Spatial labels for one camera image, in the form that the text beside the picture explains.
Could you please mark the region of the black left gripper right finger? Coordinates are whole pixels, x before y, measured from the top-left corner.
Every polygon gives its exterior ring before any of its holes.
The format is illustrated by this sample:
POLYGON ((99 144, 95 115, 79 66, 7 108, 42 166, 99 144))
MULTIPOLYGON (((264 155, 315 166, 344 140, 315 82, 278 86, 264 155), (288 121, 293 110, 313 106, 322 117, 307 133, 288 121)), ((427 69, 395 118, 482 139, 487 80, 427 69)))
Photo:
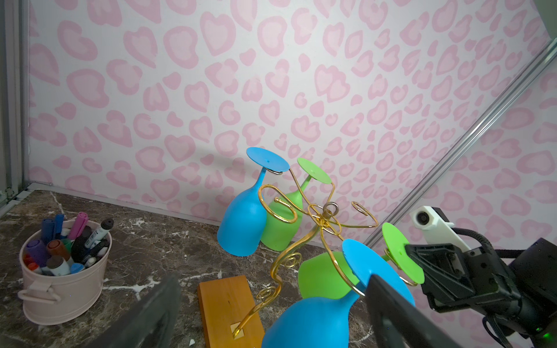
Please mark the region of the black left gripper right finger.
POLYGON ((460 347, 379 275, 368 281, 366 306, 378 347, 460 347))

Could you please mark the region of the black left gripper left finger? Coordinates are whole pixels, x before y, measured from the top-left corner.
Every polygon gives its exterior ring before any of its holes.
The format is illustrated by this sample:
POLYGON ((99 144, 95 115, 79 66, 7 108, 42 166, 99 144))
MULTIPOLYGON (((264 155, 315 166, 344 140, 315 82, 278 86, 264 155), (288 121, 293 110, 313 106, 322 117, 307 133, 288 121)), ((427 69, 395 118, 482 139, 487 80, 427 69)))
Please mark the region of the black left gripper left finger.
POLYGON ((172 273, 87 347, 169 347, 181 305, 181 287, 172 273))

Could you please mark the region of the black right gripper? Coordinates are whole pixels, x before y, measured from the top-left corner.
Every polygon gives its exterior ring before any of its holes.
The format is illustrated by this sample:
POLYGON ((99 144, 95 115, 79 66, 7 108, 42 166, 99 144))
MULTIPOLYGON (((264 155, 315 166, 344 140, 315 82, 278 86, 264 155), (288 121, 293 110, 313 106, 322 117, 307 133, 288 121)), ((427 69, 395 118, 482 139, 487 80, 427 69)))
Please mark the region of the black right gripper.
POLYGON ((409 244, 405 251, 424 272, 422 291, 432 310, 472 309, 506 320, 522 314, 516 276, 496 252, 481 247, 463 252, 453 244, 409 244))

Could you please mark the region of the blue wine glass front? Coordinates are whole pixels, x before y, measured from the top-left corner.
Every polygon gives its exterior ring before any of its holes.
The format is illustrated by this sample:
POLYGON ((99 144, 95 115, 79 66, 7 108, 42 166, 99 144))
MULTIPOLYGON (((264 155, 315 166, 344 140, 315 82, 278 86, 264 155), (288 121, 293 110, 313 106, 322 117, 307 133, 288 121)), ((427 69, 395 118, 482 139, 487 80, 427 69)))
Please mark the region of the blue wine glass front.
MULTIPOLYGON (((394 268, 365 244, 348 239, 342 242, 342 253, 357 276, 357 289, 365 291, 372 275, 385 280, 398 294, 415 304, 409 288, 394 268)), ((265 332, 263 347, 348 347, 349 313, 360 298, 353 290, 332 300, 312 297, 294 303, 265 332)))

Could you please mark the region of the blue wine glass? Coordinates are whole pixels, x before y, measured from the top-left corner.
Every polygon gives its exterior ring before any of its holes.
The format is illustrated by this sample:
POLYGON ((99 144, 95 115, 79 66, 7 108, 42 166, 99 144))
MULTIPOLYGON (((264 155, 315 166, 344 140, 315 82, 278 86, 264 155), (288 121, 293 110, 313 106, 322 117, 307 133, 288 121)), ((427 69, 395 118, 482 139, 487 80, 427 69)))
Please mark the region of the blue wine glass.
POLYGON ((290 169, 284 158, 267 149, 250 147, 247 156, 261 166, 258 179, 232 200, 217 233, 219 245, 237 257, 252 255, 261 241, 267 212, 259 200, 259 189, 263 186, 265 174, 268 171, 281 174, 290 169))
MULTIPOLYGON (((385 280, 398 294, 415 304, 409 288, 394 268, 365 244, 348 239, 342 242, 342 253, 357 276, 357 289, 365 291, 372 275, 385 280)), ((360 298, 353 290, 332 300, 312 297, 294 303, 265 332, 263 347, 348 347, 349 313, 360 298)))

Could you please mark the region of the green wine glass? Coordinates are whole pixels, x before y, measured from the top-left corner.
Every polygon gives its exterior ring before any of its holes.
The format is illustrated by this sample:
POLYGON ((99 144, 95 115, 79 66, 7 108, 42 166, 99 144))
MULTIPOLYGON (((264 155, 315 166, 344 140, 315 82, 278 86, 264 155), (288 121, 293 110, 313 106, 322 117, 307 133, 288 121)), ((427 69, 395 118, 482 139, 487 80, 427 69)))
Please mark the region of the green wine glass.
MULTIPOLYGON (((386 262, 400 268, 406 277, 406 284, 412 287, 422 285, 425 275, 422 268, 409 258, 406 246, 407 238, 391 223, 382 225, 382 235, 386 243, 384 255, 381 257, 386 262)), ((298 286, 302 298, 326 297, 337 300, 350 291, 348 284, 337 272, 328 253, 323 253, 303 262, 298 273, 298 286)))
MULTIPOLYGON (((315 179, 322 184, 331 184, 332 180, 329 175, 315 165, 308 159, 299 158, 297 160, 300 167, 308 174, 307 178, 300 184, 301 190, 286 194, 286 197, 299 208, 303 208, 304 198, 301 192, 304 192, 312 179, 315 179)), ((277 252, 284 251, 289 245, 291 240, 297 234, 300 225, 303 221, 304 214, 295 209, 292 204, 288 203, 284 197, 278 195, 278 202, 275 200, 268 205, 268 207, 277 216, 285 220, 292 220, 294 218, 293 211, 297 214, 297 219, 293 223, 285 223, 277 219, 272 214, 268 214, 265 228, 261 237, 261 242, 269 249, 277 252)))

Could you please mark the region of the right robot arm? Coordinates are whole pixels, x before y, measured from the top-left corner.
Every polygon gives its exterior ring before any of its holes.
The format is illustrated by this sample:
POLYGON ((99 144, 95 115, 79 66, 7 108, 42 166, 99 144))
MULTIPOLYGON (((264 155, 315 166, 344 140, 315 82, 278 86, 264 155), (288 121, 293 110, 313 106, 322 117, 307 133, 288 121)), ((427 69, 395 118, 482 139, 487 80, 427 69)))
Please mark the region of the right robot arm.
POLYGON ((479 242, 462 251, 451 243, 405 247, 423 271, 422 291, 438 313, 474 310, 502 347, 514 333, 534 347, 556 346, 556 245, 540 238, 528 249, 496 249, 480 233, 454 230, 479 242))

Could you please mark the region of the wooden rack base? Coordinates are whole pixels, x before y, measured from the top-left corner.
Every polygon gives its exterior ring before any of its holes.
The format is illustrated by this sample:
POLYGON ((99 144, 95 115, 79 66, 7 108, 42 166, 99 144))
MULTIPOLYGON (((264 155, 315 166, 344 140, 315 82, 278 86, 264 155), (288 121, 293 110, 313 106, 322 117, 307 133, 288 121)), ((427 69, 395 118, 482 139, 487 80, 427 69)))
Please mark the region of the wooden rack base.
POLYGON ((259 315, 251 318, 237 336, 234 330, 255 306, 247 278, 205 281, 197 288, 207 347, 260 347, 264 329, 259 315))

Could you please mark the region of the blue wine glass back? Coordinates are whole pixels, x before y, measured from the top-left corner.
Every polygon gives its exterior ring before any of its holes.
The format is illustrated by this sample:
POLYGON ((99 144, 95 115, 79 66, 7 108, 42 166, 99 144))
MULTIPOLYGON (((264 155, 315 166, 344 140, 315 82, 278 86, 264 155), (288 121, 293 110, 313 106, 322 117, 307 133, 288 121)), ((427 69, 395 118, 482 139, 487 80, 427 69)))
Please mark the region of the blue wine glass back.
POLYGON ((252 255, 261 241, 267 212, 259 200, 259 189, 263 186, 265 174, 268 171, 281 174, 290 169, 284 158, 267 149, 250 147, 247 156, 261 166, 258 179, 232 200, 217 233, 219 245, 237 257, 252 255))

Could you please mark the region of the green wine glass back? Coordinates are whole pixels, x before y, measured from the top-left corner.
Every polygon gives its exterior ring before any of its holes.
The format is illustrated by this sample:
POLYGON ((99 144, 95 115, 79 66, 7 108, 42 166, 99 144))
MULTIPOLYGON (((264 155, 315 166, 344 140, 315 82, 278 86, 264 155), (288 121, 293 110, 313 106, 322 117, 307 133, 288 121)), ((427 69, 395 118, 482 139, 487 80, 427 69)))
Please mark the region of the green wine glass back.
MULTIPOLYGON (((315 165, 308 159, 299 158, 297 160, 300 167, 308 174, 307 178, 300 184, 301 190, 286 194, 286 197, 299 208, 303 208, 304 198, 301 192, 304 192, 312 179, 315 179, 322 184, 331 184, 332 180, 329 175, 315 165)), ((297 234, 300 225, 303 221, 304 214, 295 209, 292 204, 288 203, 284 197, 278 195, 278 202, 275 200, 268 205, 268 207, 277 216, 285 220, 292 220, 294 218, 293 211, 297 214, 297 219, 293 223, 285 223, 277 219, 272 214, 268 214, 265 228, 261 237, 261 242, 269 249, 277 252, 284 251, 289 245, 291 240, 297 234)))

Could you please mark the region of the pink metal pen bucket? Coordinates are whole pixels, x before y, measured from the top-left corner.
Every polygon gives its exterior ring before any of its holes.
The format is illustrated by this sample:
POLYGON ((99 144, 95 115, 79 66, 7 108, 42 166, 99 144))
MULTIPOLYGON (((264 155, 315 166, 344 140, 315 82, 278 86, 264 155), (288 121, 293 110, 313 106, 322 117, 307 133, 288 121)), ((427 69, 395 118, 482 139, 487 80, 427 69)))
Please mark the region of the pink metal pen bucket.
POLYGON ((109 232, 87 249, 87 239, 101 223, 88 222, 83 233, 70 240, 68 234, 74 220, 60 223, 58 227, 54 221, 44 220, 42 231, 31 235, 20 250, 23 289, 17 295, 23 300, 24 315, 33 323, 53 326, 75 319, 92 307, 102 292, 113 238, 109 232), (27 243, 34 239, 42 240, 45 245, 60 239, 71 259, 65 261, 61 256, 51 256, 47 267, 40 268, 26 252, 27 243))

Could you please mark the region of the brown capped white marker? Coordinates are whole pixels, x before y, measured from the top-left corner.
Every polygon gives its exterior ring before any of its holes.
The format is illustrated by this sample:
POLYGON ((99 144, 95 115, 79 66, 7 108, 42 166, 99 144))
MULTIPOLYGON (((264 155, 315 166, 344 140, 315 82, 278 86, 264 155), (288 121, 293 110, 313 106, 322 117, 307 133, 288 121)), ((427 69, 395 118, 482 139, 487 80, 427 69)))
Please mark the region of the brown capped white marker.
POLYGON ((60 239, 52 240, 46 245, 47 251, 52 256, 61 256, 65 261, 71 259, 71 254, 60 239))

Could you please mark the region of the magenta marker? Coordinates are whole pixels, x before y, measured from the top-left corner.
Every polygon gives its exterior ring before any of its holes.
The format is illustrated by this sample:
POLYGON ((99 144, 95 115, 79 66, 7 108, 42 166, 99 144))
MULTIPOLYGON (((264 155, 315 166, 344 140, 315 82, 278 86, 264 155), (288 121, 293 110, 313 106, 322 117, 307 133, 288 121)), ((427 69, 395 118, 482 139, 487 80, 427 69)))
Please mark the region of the magenta marker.
POLYGON ((77 239, 83 233, 87 223, 88 215, 85 212, 78 213, 68 234, 68 239, 77 239))

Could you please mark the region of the purple marker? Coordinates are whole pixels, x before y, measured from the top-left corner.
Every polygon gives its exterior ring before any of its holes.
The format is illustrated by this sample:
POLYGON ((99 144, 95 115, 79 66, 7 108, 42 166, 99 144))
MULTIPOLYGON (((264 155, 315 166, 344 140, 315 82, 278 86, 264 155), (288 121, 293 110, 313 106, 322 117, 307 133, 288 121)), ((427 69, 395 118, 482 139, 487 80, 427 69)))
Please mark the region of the purple marker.
POLYGON ((34 239, 27 243, 26 252, 40 268, 46 268, 47 261, 52 256, 49 254, 46 245, 40 239, 34 239))

